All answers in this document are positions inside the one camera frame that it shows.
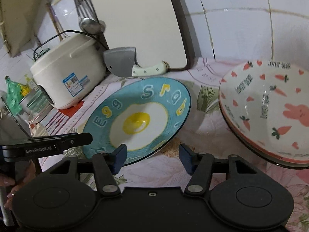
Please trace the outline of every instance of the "egg white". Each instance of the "egg white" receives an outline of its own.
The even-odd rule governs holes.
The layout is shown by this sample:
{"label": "egg white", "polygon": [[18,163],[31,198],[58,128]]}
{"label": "egg white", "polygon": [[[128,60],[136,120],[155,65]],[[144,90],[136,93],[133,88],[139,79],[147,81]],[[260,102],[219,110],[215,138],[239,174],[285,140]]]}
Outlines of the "egg white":
{"label": "egg white", "polygon": [[[126,134],[122,129],[124,121],[132,114],[138,112],[149,114],[150,122],[148,126],[139,133]],[[125,144],[128,151],[141,149],[150,144],[164,131],[167,120],[167,110],[160,103],[132,104],[113,121],[109,133],[110,142],[115,148]]]}

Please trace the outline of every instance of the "white bowl with carrots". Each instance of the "white bowl with carrots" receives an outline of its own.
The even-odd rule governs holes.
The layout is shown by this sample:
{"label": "white bowl with carrots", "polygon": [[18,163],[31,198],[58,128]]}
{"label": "white bowl with carrots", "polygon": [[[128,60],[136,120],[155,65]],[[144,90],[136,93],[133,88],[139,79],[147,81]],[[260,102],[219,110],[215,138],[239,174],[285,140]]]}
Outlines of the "white bowl with carrots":
{"label": "white bowl with carrots", "polygon": [[219,103],[233,132],[268,157],[309,164],[309,72],[288,62],[254,60],[220,84]]}

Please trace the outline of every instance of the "silver bolt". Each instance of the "silver bolt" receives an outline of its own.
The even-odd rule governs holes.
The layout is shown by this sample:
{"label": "silver bolt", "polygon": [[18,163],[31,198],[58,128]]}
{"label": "silver bolt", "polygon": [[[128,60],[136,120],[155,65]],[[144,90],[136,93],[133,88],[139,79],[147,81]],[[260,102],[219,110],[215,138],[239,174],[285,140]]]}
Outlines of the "silver bolt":
{"label": "silver bolt", "polygon": [[190,191],[191,193],[199,193],[203,191],[203,187],[200,185],[190,185],[188,187],[188,191]]}
{"label": "silver bolt", "polygon": [[118,190],[118,187],[115,185],[106,185],[102,188],[105,193],[114,193]]}

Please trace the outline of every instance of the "qr code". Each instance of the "qr code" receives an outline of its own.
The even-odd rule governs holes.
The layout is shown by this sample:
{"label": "qr code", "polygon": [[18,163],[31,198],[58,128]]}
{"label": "qr code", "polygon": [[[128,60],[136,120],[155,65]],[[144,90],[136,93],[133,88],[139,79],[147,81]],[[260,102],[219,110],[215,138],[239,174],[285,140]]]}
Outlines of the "qr code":
{"label": "qr code", "polygon": [[74,84],[74,83],[76,83],[78,80],[77,80],[76,77],[72,77],[72,78],[71,78],[71,81],[72,81],[72,83]]}

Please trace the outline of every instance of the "knife handle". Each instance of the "knife handle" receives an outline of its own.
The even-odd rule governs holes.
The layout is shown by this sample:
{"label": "knife handle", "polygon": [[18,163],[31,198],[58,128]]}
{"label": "knife handle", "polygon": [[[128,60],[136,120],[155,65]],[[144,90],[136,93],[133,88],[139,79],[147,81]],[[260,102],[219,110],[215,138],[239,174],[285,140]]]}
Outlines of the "knife handle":
{"label": "knife handle", "polygon": [[144,77],[144,76],[154,76],[160,75],[167,72],[167,64],[162,61],[159,64],[147,68],[139,67],[133,65],[132,77]]}

